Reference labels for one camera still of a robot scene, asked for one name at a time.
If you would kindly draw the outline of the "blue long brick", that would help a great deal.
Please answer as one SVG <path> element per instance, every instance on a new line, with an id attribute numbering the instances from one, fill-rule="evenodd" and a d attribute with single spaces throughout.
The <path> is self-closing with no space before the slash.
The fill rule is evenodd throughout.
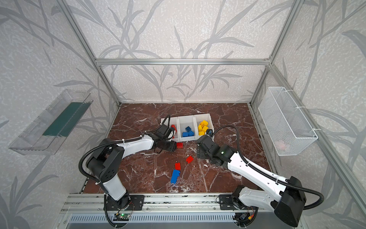
<path id="1" fill-rule="evenodd" d="M 171 183 L 175 184 L 177 182 L 179 176 L 180 176 L 180 171 L 174 169 L 173 173 L 172 173 L 172 177 L 171 177 Z"/>

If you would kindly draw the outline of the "red small brick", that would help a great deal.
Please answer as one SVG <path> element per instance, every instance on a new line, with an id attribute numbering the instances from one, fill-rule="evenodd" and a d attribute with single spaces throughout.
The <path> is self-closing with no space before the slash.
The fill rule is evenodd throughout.
<path id="1" fill-rule="evenodd" d="M 174 165 L 174 168 L 175 168 L 175 170 L 181 170 L 181 164 L 180 163 L 175 163 L 175 165 Z"/>
<path id="2" fill-rule="evenodd" d="M 186 159 L 186 162 L 189 164 L 189 163 L 191 163 L 193 160 L 194 160 L 194 158 L 193 158 L 192 156 L 189 156 L 189 157 Z"/>

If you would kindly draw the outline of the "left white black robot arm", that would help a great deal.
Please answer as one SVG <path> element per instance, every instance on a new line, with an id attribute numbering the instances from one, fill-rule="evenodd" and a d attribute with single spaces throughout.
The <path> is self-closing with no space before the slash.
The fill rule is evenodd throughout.
<path id="1" fill-rule="evenodd" d="M 106 204 L 113 204 L 119 210 L 125 209 L 131 199 L 118 176 L 122 160 L 140 151 L 156 148 L 175 151 L 177 143 L 171 140 L 174 133 L 173 127 L 161 124 L 154 131 L 145 132 L 139 137 L 116 141 L 106 138 L 81 157 L 78 169 L 102 188 Z"/>

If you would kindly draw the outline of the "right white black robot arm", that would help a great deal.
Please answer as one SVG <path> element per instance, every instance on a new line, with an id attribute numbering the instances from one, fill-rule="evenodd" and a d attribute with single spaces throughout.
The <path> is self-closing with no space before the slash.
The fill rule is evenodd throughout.
<path id="1" fill-rule="evenodd" d="M 237 188 L 233 202 L 238 209 L 245 206 L 272 211 L 281 221 L 297 227 L 304 210 L 313 209 L 323 203 L 322 193 L 304 188 L 299 179 L 289 179 L 272 173 L 244 157 L 240 150 L 228 145 L 218 145 L 208 135 L 196 140 L 197 151 L 212 164 L 237 173 L 259 189 Z"/>

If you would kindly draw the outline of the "red hollow brick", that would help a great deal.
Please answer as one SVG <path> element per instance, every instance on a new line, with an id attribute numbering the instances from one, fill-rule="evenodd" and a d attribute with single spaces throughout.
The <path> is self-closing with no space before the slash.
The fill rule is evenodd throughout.
<path id="1" fill-rule="evenodd" d="M 176 143 L 177 148 L 183 148 L 184 144 L 182 142 Z"/>

